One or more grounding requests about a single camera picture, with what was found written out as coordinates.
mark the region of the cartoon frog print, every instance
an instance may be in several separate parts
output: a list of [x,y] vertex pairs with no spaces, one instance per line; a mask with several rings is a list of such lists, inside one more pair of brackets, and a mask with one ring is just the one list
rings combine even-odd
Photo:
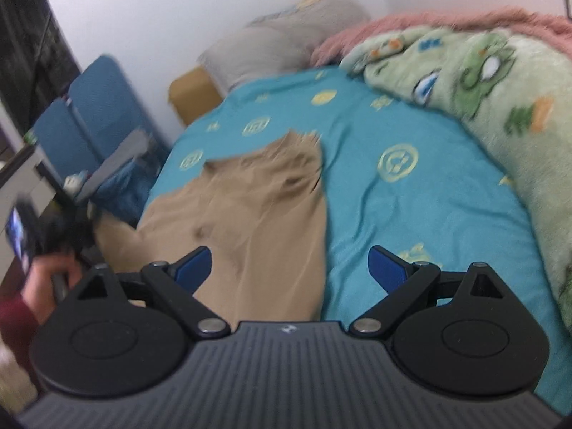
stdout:
[[365,66],[368,64],[396,55],[397,53],[401,53],[404,48],[404,37],[392,37],[391,39],[384,41],[381,45],[379,45],[379,47],[374,48],[373,50],[370,50],[359,57],[351,71],[353,73],[361,73],[365,69]]
[[553,109],[554,98],[550,96],[538,97],[530,106],[514,107],[504,123],[504,132],[507,135],[542,132]]
[[482,100],[513,67],[514,51],[502,34],[487,33],[481,37],[465,57],[453,86],[453,106],[460,117],[474,119]]

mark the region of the small logo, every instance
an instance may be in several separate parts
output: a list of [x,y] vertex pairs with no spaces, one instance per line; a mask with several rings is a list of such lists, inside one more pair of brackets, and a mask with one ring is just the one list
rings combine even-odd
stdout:
[[284,332],[285,334],[292,334],[292,333],[296,332],[298,330],[298,328],[296,326],[294,326],[293,324],[288,324],[287,326],[280,328],[280,330],[282,332]]
[[387,182],[395,182],[409,175],[417,166],[419,153],[408,143],[399,143],[389,147],[379,158],[378,172]]
[[180,169],[186,171],[190,167],[195,166],[202,158],[202,150],[195,150],[193,153],[189,153],[182,161],[179,166]]
[[247,125],[244,126],[244,130],[242,130],[243,136],[254,135],[262,132],[266,129],[266,126],[270,122],[269,116],[264,116],[262,118],[257,118],[251,120]]

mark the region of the black doorway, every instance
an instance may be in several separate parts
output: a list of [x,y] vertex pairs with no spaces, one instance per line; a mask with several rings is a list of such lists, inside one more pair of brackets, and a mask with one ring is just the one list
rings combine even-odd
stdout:
[[22,135],[78,75],[47,0],[0,0],[0,100]]

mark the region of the yellow circular pattern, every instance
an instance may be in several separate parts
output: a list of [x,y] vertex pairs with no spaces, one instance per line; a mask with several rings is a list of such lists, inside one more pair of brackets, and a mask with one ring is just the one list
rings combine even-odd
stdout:
[[419,152],[409,143],[389,147],[378,161],[378,172],[387,182],[395,182],[409,175],[417,166]]
[[183,171],[186,171],[190,167],[195,166],[202,158],[202,150],[195,150],[193,153],[189,153],[183,160],[181,161],[181,165],[179,168]]
[[245,137],[248,135],[258,134],[259,132],[262,132],[264,129],[266,129],[266,126],[268,125],[269,122],[270,122],[269,116],[253,119],[247,125],[244,126],[242,134]]
[[312,98],[312,104],[314,106],[322,106],[323,104],[332,101],[336,94],[337,90],[322,90],[320,93],[314,95],[314,98]]

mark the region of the teal bedsheet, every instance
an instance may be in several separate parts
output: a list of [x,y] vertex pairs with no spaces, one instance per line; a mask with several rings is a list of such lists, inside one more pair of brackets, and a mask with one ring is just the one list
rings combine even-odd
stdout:
[[198,176],[205,159],[251,152],[289,128],[318,131],[324,152],[322,318],[347,326],[386,295],[368,274],[372,245],[449,271],[486,261],[550,339],[537,393],[561,413],[572,411],[572,339],[548,288],[528,214],[510,180],[454,119],[372,92],[337,68],[258,80],[188,127],[149,201]]

